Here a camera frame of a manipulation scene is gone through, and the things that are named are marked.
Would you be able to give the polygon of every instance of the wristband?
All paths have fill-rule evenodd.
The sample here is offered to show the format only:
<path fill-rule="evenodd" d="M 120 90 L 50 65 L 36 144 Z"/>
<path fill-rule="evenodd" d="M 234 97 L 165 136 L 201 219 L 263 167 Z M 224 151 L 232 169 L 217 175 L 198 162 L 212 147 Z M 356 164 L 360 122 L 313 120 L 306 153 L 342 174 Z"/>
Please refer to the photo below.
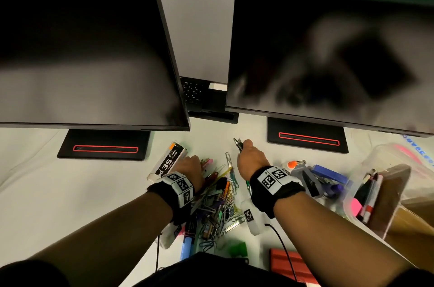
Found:
<path fill-rule="evenodd" d="M 261 211 L 274 219 L 274 204 L 305 189 L 301 181 L 282 168 L 266 166 L 258 169 L 250 179 L 252 202 Z"/>
<path fill-rule="evenodd" d="M 172 208 L 175 225 L 185 223 L 190 217 L 194 187 L 185 175 L 178 172 L 163 175 L 148 187 L 148 192 L 158 194 Z"/>

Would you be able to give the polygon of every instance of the pile of paper clips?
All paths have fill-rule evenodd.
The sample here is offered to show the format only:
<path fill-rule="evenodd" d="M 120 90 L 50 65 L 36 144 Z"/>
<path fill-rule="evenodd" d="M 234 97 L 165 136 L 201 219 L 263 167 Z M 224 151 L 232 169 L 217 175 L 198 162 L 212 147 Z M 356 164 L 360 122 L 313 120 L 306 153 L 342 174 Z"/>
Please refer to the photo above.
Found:
<path fill-rule="evenodd" d="M 193 231 L 188 231 L 186 226 L 185 235 L 195 239 L 195 252 L 208 252 L 216 246 L 220 236 L 244 222 L 243 212 L 235 205 L 234 196 L 239 186 L 229 153 L 226 153 L 226 159 L 229 168 L 220 174 L 225 168 L 223 165 L 206 176 L 205 189 L 193 203 L 192 212 L 195 214 L 191 220 L 197 222 L 196 234 L 193 236 Z M 202 167 L 209 160 L 203 160 Z"/>

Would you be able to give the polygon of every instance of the monitor screen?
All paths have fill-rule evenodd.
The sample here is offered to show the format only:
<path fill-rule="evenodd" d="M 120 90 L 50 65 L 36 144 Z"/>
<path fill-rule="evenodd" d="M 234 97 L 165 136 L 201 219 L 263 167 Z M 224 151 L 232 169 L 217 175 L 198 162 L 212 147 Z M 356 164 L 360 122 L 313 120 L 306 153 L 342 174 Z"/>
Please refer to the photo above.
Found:
<path fill-rule="evenodd" d="M 189 130 L 157 0 L 2 0 L 0 123 Z"/>
<path fill-rule="evenodd" d="M 433 62 L 430 6 L 235 0 L 226 106 L 434 133 Z"/>

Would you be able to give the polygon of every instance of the monitor stand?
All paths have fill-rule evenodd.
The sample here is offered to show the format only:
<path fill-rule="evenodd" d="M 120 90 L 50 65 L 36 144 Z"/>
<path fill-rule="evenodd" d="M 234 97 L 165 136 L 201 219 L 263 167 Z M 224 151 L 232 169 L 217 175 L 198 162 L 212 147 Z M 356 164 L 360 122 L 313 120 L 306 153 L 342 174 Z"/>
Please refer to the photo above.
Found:
<path fill-rule="evenodd" d="M 151 132 L 70 129 L 57 158 L 144 160 Z"/>
<path fill-rule="evenodd" d="M 348 153 L 344 128 L 312 122 L 267 118 L 267 142 Z"/>

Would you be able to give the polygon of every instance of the red accent stripe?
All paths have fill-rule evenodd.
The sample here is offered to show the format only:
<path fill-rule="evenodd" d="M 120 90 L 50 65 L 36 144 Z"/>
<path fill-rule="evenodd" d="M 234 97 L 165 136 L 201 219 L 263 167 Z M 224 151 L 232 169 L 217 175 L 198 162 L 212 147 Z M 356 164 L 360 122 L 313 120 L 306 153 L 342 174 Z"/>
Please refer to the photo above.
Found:
<path fill-rule="evenodd" d="M 307 138 L 309 138 L 309 139 L 320 139 L 320 140 L 325 140 L 325 141 L 334 141 L 334 142 L 338 142 L 338 144 L 333 144 L 333 143 L 328 143 L 328 142 L 319 142 L 319 141 L 308 141 L 308 140 L 304 140 L 304 139 L 294 139 L 294 138 L 291 138 L 291 137 L 285 137 L 285 136 L 281 136 L 281 135 L 300 136 L 300 137 L 307 137 Z M 336 140 L 336 139 L 324 139 L 324 138 L 322 138 L 322 137 L 307 136 L 307 135 L 297 135 L 297 134 L 290 134 L 290 133 L 283 133 L 283 132 L 280 132 L 280 133 L 279 133 L 279 137 L 280 137 L 281 139 L 293 139 L 293 140 L 296 140 L 296 141 L 302 141 L 302 142 L 311 142 L 311 143 L 327 144 L 327 145 L 329 145 L 329 146 L 340 146 L 340 144 L 341 144 L 341 143 L 339 142 L 339 140 Z"/>
<path fill-rule="evenodd" d="M 74 146 L 73 151 L 75 152 L 103 152 L 103 153 L 137 153 L 138 147 L 136 146 L 88 146 L 89 148 L 125 148 L 125 149 L 134 149 L 135 151 L 102 151 L 102 150 L 76 150 L 75 148 L 80 145 Z"/>

